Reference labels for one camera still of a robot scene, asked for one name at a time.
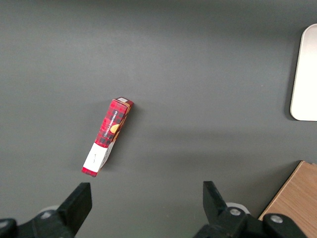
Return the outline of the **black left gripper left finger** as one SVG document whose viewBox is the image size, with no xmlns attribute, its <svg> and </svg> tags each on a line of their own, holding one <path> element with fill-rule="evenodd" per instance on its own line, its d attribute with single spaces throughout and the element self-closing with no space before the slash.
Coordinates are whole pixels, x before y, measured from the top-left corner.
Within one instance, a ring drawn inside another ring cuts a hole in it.
<svg viewBox="0 0 317 238">
<path fill-rule="evenodd" d="M 58 208 L 64 224 L 76 235 L 92 209 L 91 185 L 80 183 Z"/>
</svg>

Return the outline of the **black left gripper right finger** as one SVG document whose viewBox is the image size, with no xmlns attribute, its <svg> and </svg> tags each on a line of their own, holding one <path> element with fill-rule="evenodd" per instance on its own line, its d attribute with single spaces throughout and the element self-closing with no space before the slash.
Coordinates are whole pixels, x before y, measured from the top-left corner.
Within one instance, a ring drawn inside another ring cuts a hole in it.
<svg viewBox="0 0 317 238">
<path fill-rule="evenodd" d="M 203 182 L 203 208 L 209 224 L 215 223 L 220 214 L 227 208 L 212 181 Z"/>
</svg>

